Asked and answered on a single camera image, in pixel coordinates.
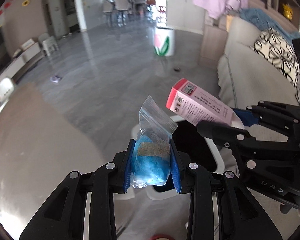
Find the blue knitted blanket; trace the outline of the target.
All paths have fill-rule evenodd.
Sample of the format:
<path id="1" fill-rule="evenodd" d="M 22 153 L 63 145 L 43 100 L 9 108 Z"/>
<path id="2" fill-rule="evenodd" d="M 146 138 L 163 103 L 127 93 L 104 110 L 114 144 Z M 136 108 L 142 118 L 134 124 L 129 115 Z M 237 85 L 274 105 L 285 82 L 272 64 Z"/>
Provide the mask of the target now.
<path id="1" fill-rule="evenodd" d="M 260 36 L 255 41 L 254 47 L 264 44 L 282 45 L 283 42 L 292 45 L 294 39 L 300 38 L 298 31 L 288 32 L 277 22 L 266 14 L 262 9 L 242 9 L 239 13 L 241 19 L 251 23 L 258 30 Z"/>

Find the clear zip bag blue contents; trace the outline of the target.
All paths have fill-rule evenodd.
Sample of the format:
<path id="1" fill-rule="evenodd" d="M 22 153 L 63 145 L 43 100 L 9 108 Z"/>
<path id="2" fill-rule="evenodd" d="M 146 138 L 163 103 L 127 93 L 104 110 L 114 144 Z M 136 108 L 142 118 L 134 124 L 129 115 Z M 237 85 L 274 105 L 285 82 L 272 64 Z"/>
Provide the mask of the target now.
<path id="1" fill-rule="evenodd" d="M 149 95 L 139 110 L 139 126 L 131 162 L 131 185 L 164 186 L 170 176 L 170 139 L 177 124 Z"/>

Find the dining table with chairs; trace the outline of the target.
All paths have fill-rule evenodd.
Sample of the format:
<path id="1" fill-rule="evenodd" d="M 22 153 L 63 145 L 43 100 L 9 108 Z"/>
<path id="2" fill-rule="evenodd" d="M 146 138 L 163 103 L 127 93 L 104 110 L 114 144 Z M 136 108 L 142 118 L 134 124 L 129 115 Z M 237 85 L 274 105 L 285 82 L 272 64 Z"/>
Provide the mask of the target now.
<path id="1" fill-rule="evenodd" d="M 155 0 L 104 0 L 102 12 L 109 27 L 114 25 L 122 27 L 136 16 L 151 17 L 154 6 Z"/>

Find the white plastic chair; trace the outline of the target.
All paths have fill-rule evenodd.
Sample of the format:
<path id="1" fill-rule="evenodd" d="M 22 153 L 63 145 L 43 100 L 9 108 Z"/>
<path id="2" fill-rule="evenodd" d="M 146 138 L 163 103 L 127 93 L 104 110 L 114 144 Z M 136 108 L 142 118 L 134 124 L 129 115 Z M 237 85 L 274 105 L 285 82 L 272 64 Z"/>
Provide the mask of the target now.
<path id="1" fill-rule="evenodd" d="M 5 77 L 0 81 L 0 102 L 9 99 L 16 89 L 16 85 L 12 79 Z"/>

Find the black white patterned cushion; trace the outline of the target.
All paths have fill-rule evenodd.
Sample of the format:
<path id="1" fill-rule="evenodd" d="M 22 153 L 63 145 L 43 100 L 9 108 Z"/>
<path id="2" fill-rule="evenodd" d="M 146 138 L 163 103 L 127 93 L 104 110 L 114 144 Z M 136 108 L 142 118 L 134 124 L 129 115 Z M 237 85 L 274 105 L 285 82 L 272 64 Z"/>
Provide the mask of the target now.
<path id="1" fill-rule="evenodd" d="M 290 43 L 275 29 L 260 32 L 251 49 L 272 64 L 296 89 L 300 89 L 300 69 Z"/>

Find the framed picture on cabinet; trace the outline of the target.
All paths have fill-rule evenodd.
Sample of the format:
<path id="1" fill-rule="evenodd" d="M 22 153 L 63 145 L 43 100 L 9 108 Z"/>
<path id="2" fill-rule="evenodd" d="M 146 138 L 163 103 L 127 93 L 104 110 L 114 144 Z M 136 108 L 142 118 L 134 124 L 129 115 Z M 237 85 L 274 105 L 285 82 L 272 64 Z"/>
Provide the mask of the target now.
<path id="1" fill-rule="evenodd" d="M 31 46 L 35 45 L 37 42 L 35 42 L 32 38 L 27 40 L 25 43 L 23 43 L 20 48 L 22 51 L 28 50 Z"/>

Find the sunflower wall decoration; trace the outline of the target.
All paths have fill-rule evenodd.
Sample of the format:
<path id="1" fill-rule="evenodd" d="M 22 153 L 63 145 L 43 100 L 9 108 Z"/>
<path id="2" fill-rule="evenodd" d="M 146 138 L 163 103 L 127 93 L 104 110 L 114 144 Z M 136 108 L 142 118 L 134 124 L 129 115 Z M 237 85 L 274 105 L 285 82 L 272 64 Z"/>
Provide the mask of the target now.
<path id="1" fill-rule="evenodd" d="M 23 7 L 26 7 L 26 6 L 28 6 L 30 4 L 30 0 L 24 0 L 23 2 L 22 2 L 22 6 Z"/>

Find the stacked white stools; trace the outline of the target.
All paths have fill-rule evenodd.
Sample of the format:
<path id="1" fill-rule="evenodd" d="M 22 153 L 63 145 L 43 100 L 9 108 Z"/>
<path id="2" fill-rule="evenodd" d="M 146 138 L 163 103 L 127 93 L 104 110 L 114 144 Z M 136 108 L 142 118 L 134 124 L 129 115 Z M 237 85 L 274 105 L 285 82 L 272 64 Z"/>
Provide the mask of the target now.
<path id="1" fill-rule="evenodd" d="M 48 33 L 43 33 L 38 37 L 38 41 L 42 46 L 44 53 L 50 57 L 53 51 L 59 50 L 58 43 L 54 36 L 50 36 Z"/>

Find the white tulip trash bin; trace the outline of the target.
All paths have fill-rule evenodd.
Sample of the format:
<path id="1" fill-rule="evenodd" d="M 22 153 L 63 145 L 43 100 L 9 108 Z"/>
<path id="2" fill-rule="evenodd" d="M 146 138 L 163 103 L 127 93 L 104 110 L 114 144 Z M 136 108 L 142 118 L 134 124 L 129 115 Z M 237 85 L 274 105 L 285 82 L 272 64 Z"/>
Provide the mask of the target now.
<path id="1" fill-rule="evenodd" d="M 158 56 L 169 57 L 174 55 L 175 31 L 171 28 L 155 27 L 154 50 Z"/>

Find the white tv cabinet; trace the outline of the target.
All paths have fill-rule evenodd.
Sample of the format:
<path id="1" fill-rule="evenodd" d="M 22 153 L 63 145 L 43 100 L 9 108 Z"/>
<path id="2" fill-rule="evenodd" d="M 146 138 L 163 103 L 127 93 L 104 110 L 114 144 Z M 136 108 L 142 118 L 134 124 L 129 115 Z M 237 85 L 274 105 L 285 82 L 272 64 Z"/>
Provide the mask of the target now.
<path id="1" fill-rule="evenodd" d="M 0 82 L 2 79 L 8 77 L 10 79 L 22 76 L 21 72 L 26 72 L 33 67 L 38 61 L 44 57 L 38 42 L 31 45 L 16 59 L 14 59 L 8 67 L 0 74 Z"/>

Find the white wall cabinet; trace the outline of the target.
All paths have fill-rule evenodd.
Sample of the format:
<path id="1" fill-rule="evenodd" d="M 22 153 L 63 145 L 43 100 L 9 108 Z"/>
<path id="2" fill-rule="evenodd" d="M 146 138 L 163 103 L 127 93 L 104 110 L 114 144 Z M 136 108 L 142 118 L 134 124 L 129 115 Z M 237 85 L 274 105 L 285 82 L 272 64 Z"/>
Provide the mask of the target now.
<path id="1" fill-rule="evenodd" d="M 205 10 L 193 0 L 167 0 L 167 27 L 203 34 Z"/>

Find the pink carton box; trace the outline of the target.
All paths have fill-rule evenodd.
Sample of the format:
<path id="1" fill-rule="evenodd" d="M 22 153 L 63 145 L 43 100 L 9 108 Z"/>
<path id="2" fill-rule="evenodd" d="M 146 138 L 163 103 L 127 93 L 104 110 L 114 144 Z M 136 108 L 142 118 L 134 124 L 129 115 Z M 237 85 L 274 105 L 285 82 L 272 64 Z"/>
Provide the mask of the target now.
<path id="1" fill-rule="evenodd" d="M 244 128 L 232 108 L 185 78 L 172 87 L 166 108 L 195 126 L 205 120 Z"/>

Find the beige sofa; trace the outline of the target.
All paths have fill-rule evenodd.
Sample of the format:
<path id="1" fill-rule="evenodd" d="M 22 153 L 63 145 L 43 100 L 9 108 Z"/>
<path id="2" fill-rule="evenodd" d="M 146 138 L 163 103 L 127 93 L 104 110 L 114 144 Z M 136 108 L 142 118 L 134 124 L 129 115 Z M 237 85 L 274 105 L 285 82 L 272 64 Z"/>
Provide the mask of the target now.
<path id="1" fill-rule="evenodd" d="M 217 66 L 219 98 L 229 107 L 246 109 L 259 101 L 296 105 L 295 88 L 264 57 L 252 50 L 260 30 L 236 17 Z"/>

